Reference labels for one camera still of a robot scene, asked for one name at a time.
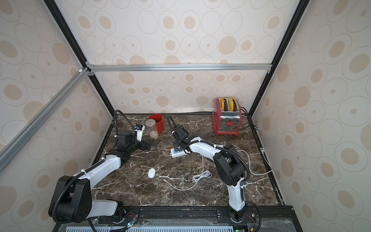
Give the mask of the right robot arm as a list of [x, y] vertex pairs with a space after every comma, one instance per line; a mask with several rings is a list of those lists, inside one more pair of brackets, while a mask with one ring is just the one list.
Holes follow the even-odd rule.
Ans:
[[235, 147], [231, 144], [215, 145], [200, 137], [191, 136], [183, 126], [176, 125], [171, 116], [167, 116], [167, 121], [175, 138], [171, 157], [176, 158], [193, 152], [211, 159], [215, 163], [219, 177], [228, 186], [231, 219], [237, 223], [241, 222], [247, 210], [243, 184], [250, 179], [250, 170]]

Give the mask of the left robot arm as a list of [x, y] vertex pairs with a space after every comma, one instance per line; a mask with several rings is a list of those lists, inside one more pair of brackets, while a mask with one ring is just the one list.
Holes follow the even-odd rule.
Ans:
[[93, 200], [92, 189], [113, 171], [123, 166], [137, 150], [149, 151], [152, 140], [143, 140], [145, 126], [132, 125], [132, 130], [116, 130], [113, 148], [101, 161], [74, 176], [63, 176], [57, 185], [48, 210], [49, 216], [59, 224], [80, 223], [84, 220], [110, 217], [121, 223], [126, 211], [121, 201]]

